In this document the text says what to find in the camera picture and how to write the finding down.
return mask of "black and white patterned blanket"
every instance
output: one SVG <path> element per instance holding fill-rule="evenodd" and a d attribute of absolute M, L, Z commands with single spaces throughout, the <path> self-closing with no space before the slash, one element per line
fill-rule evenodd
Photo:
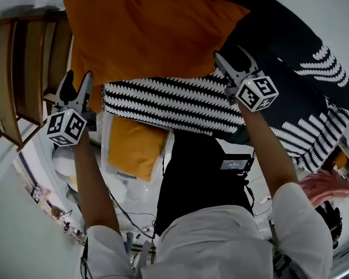
<path fill-rule="evenodd" d="M 349 122 L 349 78 L 331 50 L 275 0 L 228 0 L 251 12 L 220 53 L 238 71 L 248 61 L 241 45 L 271 77 L 280 95 L 262 111 L 298 165 L 317 171 Z M 105 110 L 162 127 L 207 133 L 236 144 L 248 141 L 237 106 L 224 95 L 216 69 L 200 78 L 145 78 L 105 85 Z"/>

